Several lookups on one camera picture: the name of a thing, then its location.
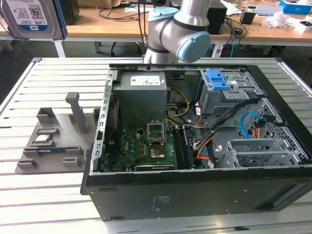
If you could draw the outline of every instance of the yellow wire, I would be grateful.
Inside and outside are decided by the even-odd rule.
[[[187,107],[186,107],[185,111],[184,111],[183,113],[181,113],[181,114],[172,115],[172,116],[165,116],[165,117],[179,117],[179,116],[183,116],[183,115],[185,115],[185,114],[189,111],[190,103],[189,103],[189,101],[187,100],[187,98],[184,96],[184,94],[181,93],[178,89],[176,89],[176,88],[171,88],[171,89],[177,91],[177,92],[185,99],[186,104],[187,104]]]

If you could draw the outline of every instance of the table leg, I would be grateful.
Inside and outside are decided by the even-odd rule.
[[[269,52],[271,51],[272,46],[271,45],[267,45],[263,51],[263,55],[268,55]]]
[[[12,51],[13,47],[11,45],[11,40],[0,40],[0,44],[7,50]]]
[[[54,45],[55,45],[55,48],[57,49],[58,57],[59,58],[65,58],[66,55],[65,55],[65,45],[64,45],[64,42],[61,41],[61,40],[56,40],[56,41],[54,41]]]
[[[224,46],[223,42],[217,42],[214,45],[214,50],[213,50],[213,54],[211,57],[212,58],[219,58],[221,56],[223,46]]]
[[[94,42],[94,46],[95,46],[95,48],[96,48],[96,52],[97,52],[97,53],[101,52],[100,49],[99,49],[99,47],[100,47],[100,42],[95,41],[95,42]]]

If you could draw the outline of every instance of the motherboard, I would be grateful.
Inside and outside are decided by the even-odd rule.
[[[162,136],[163,141],[151,143],[151,139]],[[195,130],[192,127],[149,128],[149,131],[148,128],[123,128],[120,148],[108,153],[105,168],[109,168],[110,172],[191,168],[193,165],[189,163],[189,158],[193,160],[193,153],[190,147],[196,141]]]

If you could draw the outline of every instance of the aluminum extrusion table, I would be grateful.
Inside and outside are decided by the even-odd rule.
[[[82,173],[17,175],[15,167],[43,106],[70,113],[67,92],[80,92],[85,113],[100,106],[109,63],[139,58],[34,59],[0,107],[0,233],[311,233],[312,192],[281,212],[102,222],[89,196],[79,193]],[[273,58],[205,58],[209,65],[255,64],[312,132],[312,90]]]

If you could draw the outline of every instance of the white paper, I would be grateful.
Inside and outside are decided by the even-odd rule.
[[[48,25],[39,0],[7,0],[18,25]]]
[[[159,76],[132,76],[130,85],[160,85]]]
[[[220,2],[222,2],[222,4],[227,8],[227,11],[226,11],[227,16],[230,16],[232,14],[242,14],[242,11],[240,11],[238,8],[233,6],[233,4],[224,0],[221,0]]]

